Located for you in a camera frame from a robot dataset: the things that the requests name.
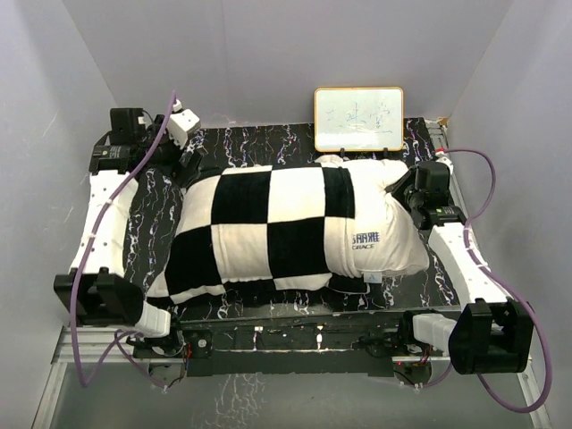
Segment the white pillow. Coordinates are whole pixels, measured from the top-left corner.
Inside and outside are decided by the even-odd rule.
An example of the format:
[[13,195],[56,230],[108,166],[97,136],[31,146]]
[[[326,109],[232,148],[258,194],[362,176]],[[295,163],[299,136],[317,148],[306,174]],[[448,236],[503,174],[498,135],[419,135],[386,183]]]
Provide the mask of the white pillow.
[[319,156],[323,166],[349,171],[355,202],[355,218],[349,235],[349,267],[365,282],[385,277],[414,275],[426,270],[429,256],[410,214],[386,190],[408,171],[399,160],[349,160],[336,155]]

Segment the black white checkered pillowcase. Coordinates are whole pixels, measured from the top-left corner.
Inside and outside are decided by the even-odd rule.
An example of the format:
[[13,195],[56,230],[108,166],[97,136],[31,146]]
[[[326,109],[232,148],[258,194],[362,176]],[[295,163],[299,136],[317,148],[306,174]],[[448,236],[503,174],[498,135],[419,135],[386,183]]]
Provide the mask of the black white checkered pillowcase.
[[348,169],[332,164],[227,168],[187,190],[164,270],[148,299],[180,304],[253,282],[275,290],[365,294],[354,265]]

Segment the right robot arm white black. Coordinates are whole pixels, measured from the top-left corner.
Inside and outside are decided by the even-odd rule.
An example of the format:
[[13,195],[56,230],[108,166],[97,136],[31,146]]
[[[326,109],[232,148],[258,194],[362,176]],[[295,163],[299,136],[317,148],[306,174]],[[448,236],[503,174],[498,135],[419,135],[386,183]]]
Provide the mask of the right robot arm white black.
[[465,215],[451,203],[449,166],[422,162],[387,190],[441,260],[461,305],[456,320],[436,310],[406,311],[398,328],[400,347],[411,355],[428,346],[437,349],[450,357],[459,374],[523,372],[533,321],[523,304],[484,273],[484,263],[472,259],[478,250]]

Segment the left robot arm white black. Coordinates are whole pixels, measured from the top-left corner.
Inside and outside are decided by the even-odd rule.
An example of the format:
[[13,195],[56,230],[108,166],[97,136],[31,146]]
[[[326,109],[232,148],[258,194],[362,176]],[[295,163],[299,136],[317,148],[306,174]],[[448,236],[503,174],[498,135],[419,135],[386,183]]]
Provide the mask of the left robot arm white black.
[[168,311],[146,301],[141,287],[125,277],[124,240],[141,171],[149,166],[179,182],[198,174],[201,154],[182,159],[199,118],[180,100],[171,112],[149,119],[142,108],[110,111],[111,129],[93,146],[89,201],[83,233],[68,273],[58,274],[54,291],[78,326],[116,326],[148,338],[163,355],[184,346],[182,331]]

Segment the small whiteboard with wooden frame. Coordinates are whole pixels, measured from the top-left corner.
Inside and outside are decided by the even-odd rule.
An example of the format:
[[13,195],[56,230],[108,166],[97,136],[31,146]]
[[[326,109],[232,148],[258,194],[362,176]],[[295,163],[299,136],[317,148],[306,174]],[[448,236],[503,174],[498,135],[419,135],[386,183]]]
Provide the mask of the small whiteboard with wooden frame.
[[403,89],[318,88],[314,129],[319,152],[400,151],[404,146]]

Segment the aluminium frame rail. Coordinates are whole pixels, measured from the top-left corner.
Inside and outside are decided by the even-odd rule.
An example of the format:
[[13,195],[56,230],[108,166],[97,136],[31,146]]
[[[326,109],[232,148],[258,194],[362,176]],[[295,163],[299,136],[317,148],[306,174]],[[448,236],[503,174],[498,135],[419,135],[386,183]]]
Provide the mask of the aluminium frame rail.
[[[408,170],[419,163],[434,161],[435,150],[429,147],[429,135],[427,133],[416,135],[416,129],[424,126],[425,122],[421,120],[404,122],[403,148],[396,152],[379,151],[378,158],[374,160],[399,160],[407,165]],[[324,156],[323,152],[316,149],[315,151],[317,157]],[[306,164],[315,164],[316,158]],[[183,199],[188,188],[209,172],[267,165],[289,168],[306,164],[254,164],[246,167],[226,166],[207,169],[202,168],[200,164],[200,175],[185,186],[180,186],[175,179],[154,167],[147,166],[141,172],[150,168],[158,170],[164,177],[170,179],[182,194],[182,211]],[[168,256],[159,274],[164,270]],[[478,252],[471,257],[475,262],[484,263],[484,273],[514,300],[524,305],[534,324],[532,339],[540,336],[542,330],[538,318],[526,300],[507,284],[498,280],[479,257]],[[438,359],[447,360],[449,370],[456,372],[449,356],[430,346],[402,344],[397,334],[400,319],[406,311],[436,310],[456,320],[460,315],[460,302],[456,306],[446,307],[359,310],[295,317],[182,321],[170,308],[185,304],[189,300],[173,304],[169,299],[148,299],[149,287],[141,287],[146,293],[147,303],[168,311],[171,316],[170,333],[162,338],[144,337],[124,327],[78,326],[67,310],[70,322],[63,330],[63,337],[56,343],[55,358],[45,388],[45,394],[50,401],[56,400],[68,366],[75,368],[80,385],[88,387],[95,376],[84,371],[85,364],[100,368],[105,361],[115,361],[119,358],[125,358],[145,377],[151,377],[156,366],[161,364],[178,365],[181,376],[350,372],[393,375],[395,360],[402,360],[415,368],[425,370]]]

